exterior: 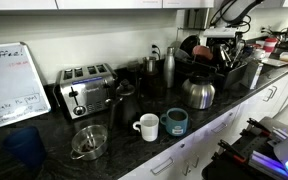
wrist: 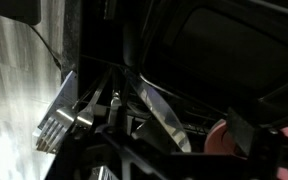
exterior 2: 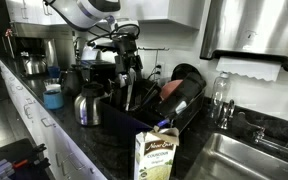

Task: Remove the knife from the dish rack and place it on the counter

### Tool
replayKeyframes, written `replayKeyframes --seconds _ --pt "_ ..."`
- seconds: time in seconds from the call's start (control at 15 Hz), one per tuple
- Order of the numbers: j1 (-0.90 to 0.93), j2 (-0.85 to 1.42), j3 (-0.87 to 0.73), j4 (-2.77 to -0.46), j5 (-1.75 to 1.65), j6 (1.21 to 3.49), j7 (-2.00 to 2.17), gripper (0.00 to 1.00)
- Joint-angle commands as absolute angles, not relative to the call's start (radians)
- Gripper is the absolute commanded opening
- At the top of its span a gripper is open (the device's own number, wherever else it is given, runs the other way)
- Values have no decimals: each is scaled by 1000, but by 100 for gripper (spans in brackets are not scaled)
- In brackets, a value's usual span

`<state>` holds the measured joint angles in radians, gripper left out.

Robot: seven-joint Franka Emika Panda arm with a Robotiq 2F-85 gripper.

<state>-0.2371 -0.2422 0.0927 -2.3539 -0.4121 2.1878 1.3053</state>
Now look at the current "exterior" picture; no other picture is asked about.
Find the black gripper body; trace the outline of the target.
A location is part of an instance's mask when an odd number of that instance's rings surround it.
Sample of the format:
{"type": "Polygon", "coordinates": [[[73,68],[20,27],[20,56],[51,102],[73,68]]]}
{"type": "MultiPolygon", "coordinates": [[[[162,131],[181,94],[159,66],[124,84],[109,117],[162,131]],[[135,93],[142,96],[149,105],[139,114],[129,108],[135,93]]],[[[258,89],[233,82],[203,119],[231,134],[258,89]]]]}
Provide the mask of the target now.
{"type": "Polygon", "coordinates": [[[217,27],[206,29],[203,36],[206,38],[206,45],[215,54],[220,47],[223,47],[228,53],[234,51],[242,34],[236,28],[217,27]]]}

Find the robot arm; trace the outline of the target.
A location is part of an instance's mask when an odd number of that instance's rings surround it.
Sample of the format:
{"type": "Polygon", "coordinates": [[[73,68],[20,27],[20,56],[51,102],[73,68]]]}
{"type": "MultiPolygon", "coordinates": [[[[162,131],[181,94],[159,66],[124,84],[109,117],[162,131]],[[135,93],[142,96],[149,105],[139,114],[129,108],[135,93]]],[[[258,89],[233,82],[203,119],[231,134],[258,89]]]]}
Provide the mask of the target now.
{"type": "Polygon", "coordinates": [[[219,0],[214,15],[211,17],[209,28],[203,33],[206,46],[212,51],[223,45],[234,49],[239,41],[239,30],[242,26],[250,26],[245,17],[264,0],[219,0]]]}

